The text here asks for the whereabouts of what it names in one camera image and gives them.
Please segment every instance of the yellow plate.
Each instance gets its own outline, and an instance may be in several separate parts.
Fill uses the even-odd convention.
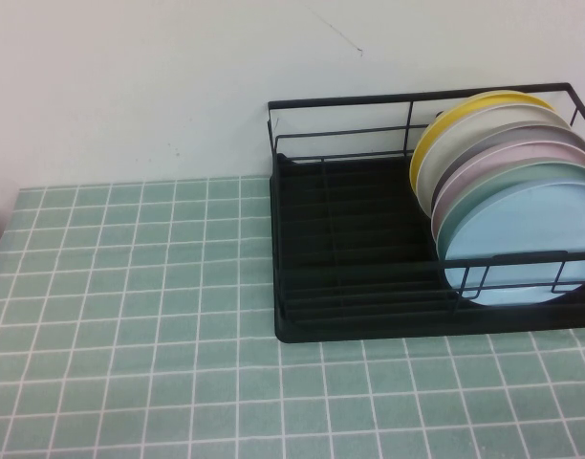
[[[445,129],[454,121],[462,118],[464,115],[478,110],[480,108],[496,105],[499,103],[534,103],[545,108],[553,110],[545,100],[536,98],[526,93],[519,93],[517,91],[490,91],[487,93],[477,94],[465,101],[459,103],[455,107],[441,113],[422,133],[418,145],[414,150],[409,165],[409,181],[411,187],[416,192],[416,185],[418,181],[418,172],[420,165],[423,163],[424,155],[428,148],[437,139]]]

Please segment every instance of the countertop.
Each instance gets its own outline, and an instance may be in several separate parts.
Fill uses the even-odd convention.
[[[585,329],[283,344],[266,178],[24,189],[0,456],[585,455]]]

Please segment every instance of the dish rack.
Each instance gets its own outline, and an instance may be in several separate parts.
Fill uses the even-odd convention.
[[[491,258],[440,261],[430,221],[409,184],[412,137],[427,122],[415,123],[416,107],[427,102],[443,109],[457,98],[493,90],[542,93],[566,98],[571,126],[585,123],[585,106],[569,83],[536,84],[353,98],[283,100],[269,103],[272,154],[271,229],[275,334],[284,342],[378,339],[501,333],[585,327],[585,283],[550,302],[482,306],[471,301],[484,289],[467,287],[470,268],[559,263],[558,274],[545,283],[559,293],[567,262],[585,260],[585,252],[500,254]],[[403,110],[398,125],[328,129],[278,134],[272,113],[303,113],[346,107],[392,104]],[[431,117],[438,115],[434,111]],[[372,133],[399,134],[397,149],[290,157],[285,142],[319,138],[345,139]],[[464,268],[460,289],[445,280],[447,268]],[[462,298],[472,292],[470,298]]]

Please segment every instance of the pink plate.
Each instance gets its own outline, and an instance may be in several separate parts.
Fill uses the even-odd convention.
[[[529,140],[503,143],[480,153],[461,165],[440,191],[431,216],[433,238],[439,233],[441,223],[452,204],[469,185],[499,167],[532,159],[559,160],[585,165],[585,152],[568,143]]]

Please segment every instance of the white wall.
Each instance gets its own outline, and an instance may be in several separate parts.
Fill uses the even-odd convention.
[[[585,0],[0,0],[0,177],[267,173],[271,99],[561,80]]]

